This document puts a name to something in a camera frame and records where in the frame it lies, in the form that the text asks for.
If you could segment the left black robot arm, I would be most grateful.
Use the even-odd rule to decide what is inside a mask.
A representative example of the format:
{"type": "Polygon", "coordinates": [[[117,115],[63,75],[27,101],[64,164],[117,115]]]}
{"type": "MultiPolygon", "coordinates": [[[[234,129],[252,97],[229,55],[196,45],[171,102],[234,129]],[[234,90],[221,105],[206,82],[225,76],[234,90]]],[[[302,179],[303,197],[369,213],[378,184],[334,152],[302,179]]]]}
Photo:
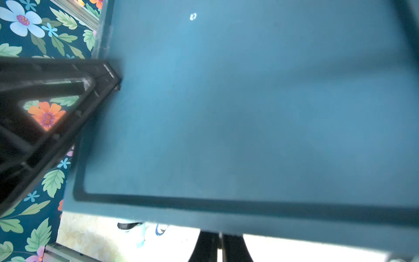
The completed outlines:
{"type": "Polygon", "coordinates": [[[189,262],[253,262],[243,236],[201,231],[189,262]]]}

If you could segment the teal plastic drawer cabinet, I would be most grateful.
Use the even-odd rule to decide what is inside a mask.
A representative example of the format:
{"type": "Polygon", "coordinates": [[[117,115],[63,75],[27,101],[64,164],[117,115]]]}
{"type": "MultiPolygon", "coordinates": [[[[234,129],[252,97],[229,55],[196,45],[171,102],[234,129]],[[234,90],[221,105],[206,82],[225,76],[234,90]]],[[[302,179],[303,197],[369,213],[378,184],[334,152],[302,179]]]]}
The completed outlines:
{"type": "Polygon", "coordinates": [[[419,62],[391,1],[109,1],[121,76],[64,209],[419,252],[419,62]]]}

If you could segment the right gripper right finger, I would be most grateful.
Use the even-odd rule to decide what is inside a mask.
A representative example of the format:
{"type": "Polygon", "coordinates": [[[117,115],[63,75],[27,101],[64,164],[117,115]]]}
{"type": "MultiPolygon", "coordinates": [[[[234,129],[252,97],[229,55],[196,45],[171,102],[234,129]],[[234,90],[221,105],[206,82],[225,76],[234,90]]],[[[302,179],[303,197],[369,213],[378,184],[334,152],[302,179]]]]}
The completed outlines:
{"type": "Polygon", "coordinates": [[[403,27],[411,52],[419,61],[419,0],[391,1],[403,27]]]}

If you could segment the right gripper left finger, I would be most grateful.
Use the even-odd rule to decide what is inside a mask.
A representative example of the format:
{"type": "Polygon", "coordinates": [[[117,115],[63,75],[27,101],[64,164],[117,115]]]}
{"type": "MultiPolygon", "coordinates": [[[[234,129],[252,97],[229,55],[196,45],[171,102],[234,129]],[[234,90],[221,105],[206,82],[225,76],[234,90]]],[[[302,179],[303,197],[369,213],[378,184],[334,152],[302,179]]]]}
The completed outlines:
{"type": "Polygon", "coordinates": [[[105,60],[1,58],[1,212],[40,181],[120,82],[105,60]]]}

